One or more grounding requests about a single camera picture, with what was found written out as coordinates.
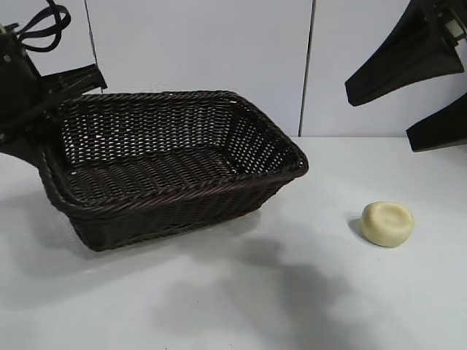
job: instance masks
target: white wall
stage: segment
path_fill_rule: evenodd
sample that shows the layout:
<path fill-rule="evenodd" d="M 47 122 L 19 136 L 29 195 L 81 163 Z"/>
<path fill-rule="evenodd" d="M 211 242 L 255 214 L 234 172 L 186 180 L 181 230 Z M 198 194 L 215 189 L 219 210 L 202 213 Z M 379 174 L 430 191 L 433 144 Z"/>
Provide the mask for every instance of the white wall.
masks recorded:
<path fill-rule="evenodd" d="M 29 53 L 41 74 L 57 73 L 94 63 L 84 1 L 56 0 L 56 3 L 64 5 L 70 11 L 72 22 L 63 32 L 61 43 L 55 50 L 46 53 Z M 22 27 L 47 6 L 45 0 L 3 0 L 0 4 L 0 23 L 4 25 L 19 23 Z M 53 18 L 50 17 L 32 30 L 48 26 L 44 23 L 53 24 Z M 26 42 L 34 46 L 47 46 L 52 40 L 53 38 L 50 37 L 30 39 Z"/>
<path fill-rule="evenodd" d="M 234 90 L 298 134 L 312 0 L 88 0 L 107 92 Z"/>
<path fill-rule="evenodd" d="M 467 75 L 420 82 L 352 107 L 345 81 L 374 53 L 409 0 L 317 0 L 304 136 L 401 136 L 467 92 Z M 467 62 L 467 45 L 458 52 Z"/>

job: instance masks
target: wicker basket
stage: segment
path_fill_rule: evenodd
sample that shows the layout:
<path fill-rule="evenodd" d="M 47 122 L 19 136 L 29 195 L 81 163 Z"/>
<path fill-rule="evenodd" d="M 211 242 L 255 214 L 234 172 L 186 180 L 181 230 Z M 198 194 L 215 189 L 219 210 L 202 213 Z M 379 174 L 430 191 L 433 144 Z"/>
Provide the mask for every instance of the wicker basket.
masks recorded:
<path fill-rule="evenodd" d="M 308 171 L 303 152 L 231 92 L 87 95 L 36 140 L 47 196 L 95 251 L 258 209 Z"/>

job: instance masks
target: white table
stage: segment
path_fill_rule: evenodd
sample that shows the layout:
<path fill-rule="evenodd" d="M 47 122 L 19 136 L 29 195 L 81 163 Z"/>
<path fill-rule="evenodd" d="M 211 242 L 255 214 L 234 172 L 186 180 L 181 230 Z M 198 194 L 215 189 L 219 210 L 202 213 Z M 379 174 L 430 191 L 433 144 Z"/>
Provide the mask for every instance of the white table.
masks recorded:
<path fill-rule="evenodd" d="M 467 147 L 297 142 L 309 174 L 260 211 L 109 253 L 78 241 L 32 167 L 1 156 L 0 348 L 467 349 Z M 381 200 L 417 221 L 397 249 L 352 230 Z"/>

